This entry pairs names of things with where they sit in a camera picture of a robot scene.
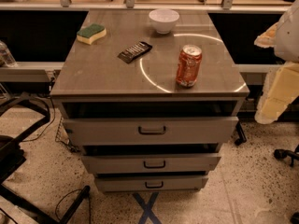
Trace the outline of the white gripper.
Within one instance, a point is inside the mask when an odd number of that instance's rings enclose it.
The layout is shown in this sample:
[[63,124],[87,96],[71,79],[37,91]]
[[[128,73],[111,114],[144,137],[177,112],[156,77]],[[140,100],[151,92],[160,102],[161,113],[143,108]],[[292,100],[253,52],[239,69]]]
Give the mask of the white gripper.
[[289,61],[270,70],[263,84],[254,118],[260,124],[270,124],[299,96],[299,0],[292,3],[278,23],[258,35],[254,45],[274,47],[277,57]]

